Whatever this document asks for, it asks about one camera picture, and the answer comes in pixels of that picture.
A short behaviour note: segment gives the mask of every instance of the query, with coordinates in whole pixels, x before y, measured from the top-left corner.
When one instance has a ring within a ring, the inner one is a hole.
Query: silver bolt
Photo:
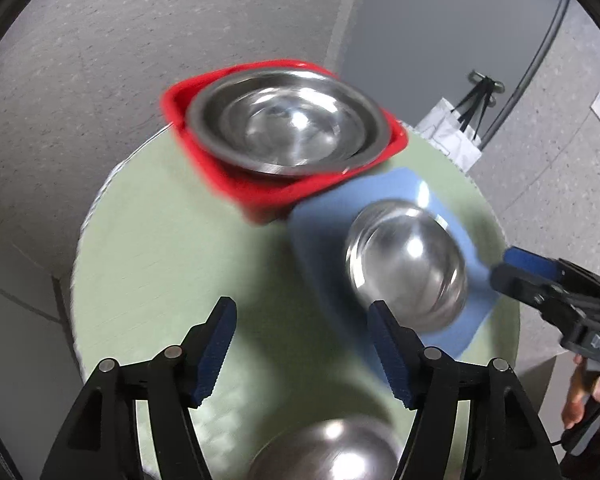
[[[497,357],[493,360],[493,367],[499,372],[506,372],[509,370],[509,363]]]
[[[437,361],[442,357],[442,352],[435,346],[427,346],[424,349],[424,357],[432,361]]]
[[[178,345],[171,345],[164,349],[164,356],[167,359],[175,359],[176,357],[180,357],[182,355],[182,348]]]
[[[101,372],[110,372],[116,367],[116,362],[113,359],[103,359],[98,364],[98,370]]]

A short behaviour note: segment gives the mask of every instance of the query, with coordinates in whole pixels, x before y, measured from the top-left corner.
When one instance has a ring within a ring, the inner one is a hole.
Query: red tray
[[[323,67],[294,59],[275,59],[256,63],[245,63],[181,81],[169,88],[160,99],[160,106],[168,122],[173,123],[173,131],[185,153],[203,175],[212,189],[241,206],[251,221],[265,223],[285,216],[293,205],[303,198],[333,187],[362,171],[384,162],[403,150],[408,143],[407,133],[400,123],[386,110],[383,110],[391,128],[391,139],[384,151],[366,166],[344,173],[321,173],[299,178],[268,177],[251,173],[215,158],[198,143],[195,134],[187,126],[186,111],[189,103],[205,86],[216,79],[252,68],[282,66],[307,68],[333,76]]]

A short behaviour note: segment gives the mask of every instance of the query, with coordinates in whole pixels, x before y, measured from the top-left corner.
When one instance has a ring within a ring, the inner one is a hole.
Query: black bag handle
[[[478,129],[480,128],[480,124],[482,123],[482,118],[484,117],[484,114],[487,111],[487,106],[489,105],[489,100],[491,99],[491,95],[493,94],[493,91],[495,90],[495,86],[496,86],[496,83],[493,79],[491,79],[490,77],[483,77],[480,80],[480,82],[476,86],[474,86],[471,89],[471,91],[461,99],[461,101],[458,103],[458,106],[456,106],[456,108],[454,108],[454,110],[453,110],[453,111],[458,110],[459,107],[461,107],[462,105],[467,103],[471,98],[474,99],[473,102],[471,103],[471,106],[469,106],[469,108],[467,109],[467,111],[465,113],[463,113],[462,115],[460,115],[460,117],[458,118],[458,122],[460,123],[460,131],[462,133],[464,133],[467,129],[467,126],[469,126],[469,123],[474,118],[474,115],[477,112],[478,107],[480,106],[480,102],[483,102],[482,112],[480,113],[480,119],[478,120],[478,125],[475,127],[474,136],[471,139],[472,141],[475,140],[475,137],[477,137],[477,135],[478,135]]]

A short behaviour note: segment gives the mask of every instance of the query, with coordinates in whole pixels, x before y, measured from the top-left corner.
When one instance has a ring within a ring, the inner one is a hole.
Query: small metal bowl
[[[365,207],[349,229],[346,266],[364,308],[384,300],[402,326],[433,332],[460,314],[466,268],[446,222],[406,200]]]
[[[366,416],[286,433],[256,456],[248,480],[391,480],[401,450],[390,428]]]
[[[311,70],[266,68],[220,78],[187,109],[206,150],[258,173],[333,173],[375,160],[390,140],[382,110]]]

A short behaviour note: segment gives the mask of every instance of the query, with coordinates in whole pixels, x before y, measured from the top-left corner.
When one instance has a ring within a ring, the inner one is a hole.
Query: human hand
[[[571,384],[567,393],[567,399],[562,409],[562,423],[565,430],[570,430],[584,416],[585,398],[589,395],[584,387],[583,373],[585,361],[582,356],[576,355],[573,362],[578,365],[573,375],[571,376]],[[593,384],[592,392],[590,393],[597,402],[600,403],[600,377]]]

